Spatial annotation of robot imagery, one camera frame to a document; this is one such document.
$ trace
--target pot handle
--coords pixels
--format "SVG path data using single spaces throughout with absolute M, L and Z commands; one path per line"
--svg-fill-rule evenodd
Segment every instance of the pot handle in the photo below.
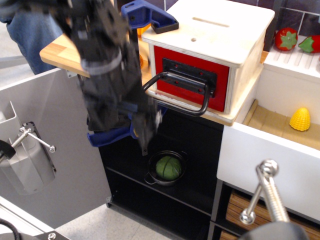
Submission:
M 186 162 L 189 160 L 188 154 L 185 151 L 181 151 L 179 152 L 179 154 L 184 158 Z
M 148 172 L 146 175 L 144 175 L 144 181 L 147 183 L 147 184 L 149 184 L 149 185 L 153 185 L 153 184 L 156 184 L 156 183 L 158 183 L 157 181 L 155 181 L 154 179 L 152 179 L 154 182 L 149 182 L 149 181 L 147 181 L 147 176 L 150 176 L 150 173 Z

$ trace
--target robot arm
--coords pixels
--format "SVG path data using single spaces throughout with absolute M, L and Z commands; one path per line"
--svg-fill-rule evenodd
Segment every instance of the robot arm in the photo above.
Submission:
M 138 141 L 146 149 L 161 115 L 155 101 L 143 91 L 137 53 L 127 41 L 128 22 L 112 3 L 109 0 L 0 0 L 0 14 L 17 11 L 50 13 L 75 44 L 81 66 L 90 74 L 90 78 L 80 82 L 89 130 L 107 132 L 121 127 L 123 116 L 130 116 Z

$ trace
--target blue jeans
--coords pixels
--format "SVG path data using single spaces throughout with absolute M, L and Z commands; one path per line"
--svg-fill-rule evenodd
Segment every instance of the blue jeans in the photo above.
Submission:
M 7 24 L 11 39 L 18 44 L 34 74 L 55 68 L 44 63 L 39 55 L 44 47 L 62 34 L 62 30 L 49 14 L 17 12 L 12 17 L 0 16 L 0 22 Z

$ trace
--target screw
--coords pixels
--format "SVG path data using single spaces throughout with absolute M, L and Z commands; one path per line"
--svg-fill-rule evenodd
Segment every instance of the screw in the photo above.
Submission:
M 260 171 L 263 176 L 273 178 L 279 172 L 279 166 L 275 160 L 266 159 L 260 164 Z
M 49 152 L 50 153 L 54 153 L 55 151 L 56 151 L 56 147 L 55 146 L 52 145 L 52 146 L 49 147 Z
M 250 214 L 248 213 L 248 209 L 246 208 L 245 210 L 242 211 L 240 214 L 240 220 L 242 223 L 246 225 L 251 225 L 255 222 L 256 219 L 256 214 L 254 211 L 252 211 Z
M 52 232 L 48 235 L 48 240 L 54 240 L 54 239 L 56 239 L 56 234 Z

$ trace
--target cable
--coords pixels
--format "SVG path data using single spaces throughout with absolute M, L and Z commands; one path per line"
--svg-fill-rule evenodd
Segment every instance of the cable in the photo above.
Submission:
M 9 228 L 13 232 L 14 240 L 20 240 L 21 239 L 18 230 L 10 222 L 0 218 L 0 224 L 6 226 L 7 228 Z

